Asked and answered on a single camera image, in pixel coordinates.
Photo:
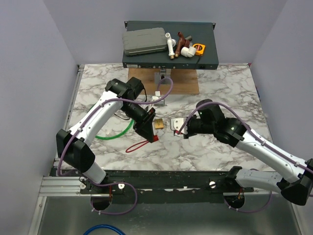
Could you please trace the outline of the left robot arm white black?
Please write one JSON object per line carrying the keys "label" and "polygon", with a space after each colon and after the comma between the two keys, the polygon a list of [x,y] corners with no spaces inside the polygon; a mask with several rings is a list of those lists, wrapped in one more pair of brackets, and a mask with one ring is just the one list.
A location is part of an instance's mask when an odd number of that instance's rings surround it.
{"label": "left robot arm white black", "polygon": [[97,193],[104,193],[109,186],[106,172],[96,163],[90,149],[95,136],[118,110],[134,121],[135,132],[150,143],[157,141],[152,122],[155,110],[149,111],[135,104],[134,100],[144,90],[141,80],[132,77],[127,82],[113,79],[108,82],[98,102],[88,113],[68,131],[61,129],[56,135],[57,152],[60,163],[72,166],[92,183]]}

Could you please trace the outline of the red cable seal lock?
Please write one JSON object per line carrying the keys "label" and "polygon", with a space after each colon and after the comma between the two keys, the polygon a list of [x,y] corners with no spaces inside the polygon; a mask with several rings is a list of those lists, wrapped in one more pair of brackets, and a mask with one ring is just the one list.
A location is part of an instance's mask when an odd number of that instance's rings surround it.
{"label": "red cable seal lock", "polygon": [[157,135],[154,135],[152,141],[146,140],[146,141],[141,141],[141,142],[138,142],[138,143],[136,143],[136,144],[133,144],[132,146],[128,147],[128,148],[125,150],[125,152],[126,152],[126,153],[134,152],[134,151],[136,151],[136,150],[142,148],[143,146],[147,145],[148,143],[154,143],[154,142],[156,142],[156,141],[158,141],[158,136],[157,136]]}

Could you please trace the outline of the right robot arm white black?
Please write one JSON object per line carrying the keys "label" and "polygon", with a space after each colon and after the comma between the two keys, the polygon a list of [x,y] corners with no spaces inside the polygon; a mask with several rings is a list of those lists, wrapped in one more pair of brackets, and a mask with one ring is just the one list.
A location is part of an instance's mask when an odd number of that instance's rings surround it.
{"label": "right robot arm white black", "polygon": [[222,103],[210,99],[202,100],[188,117],[172,119],[172,129],[186,139],[196,134],[212,134],[219,142],[238,148],[273,169],[272,172],[254,173],[242,167],[233,167],[230,176],[225,179],[225,187],[229,191],[261,188],[280,193],[289,202],[304,206],[313,189],[313,161],[282,150],[238,115],[225,117],[222,106]]}

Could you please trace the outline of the brass padlock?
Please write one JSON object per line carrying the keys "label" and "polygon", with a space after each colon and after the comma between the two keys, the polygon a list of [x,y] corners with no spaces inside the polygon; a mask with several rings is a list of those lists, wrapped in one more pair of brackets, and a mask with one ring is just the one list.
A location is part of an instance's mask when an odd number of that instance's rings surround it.
{"label": "brass padlock", "polygon": [[155,119],[154,120],[154,127],[155,127],[155,129],[163,129],[164,128],[163,119],[161,119],[161,118]]}

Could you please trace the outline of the white pvc elbow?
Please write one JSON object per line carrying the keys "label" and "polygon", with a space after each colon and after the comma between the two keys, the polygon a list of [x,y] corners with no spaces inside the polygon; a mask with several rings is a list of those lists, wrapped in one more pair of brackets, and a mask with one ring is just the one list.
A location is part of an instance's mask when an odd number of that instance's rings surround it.
{"label": "white pvc elbow", "polygon": [[186,58],[193,57],[197,52],[195,47],[183,47],[180,51],[180,54]]}

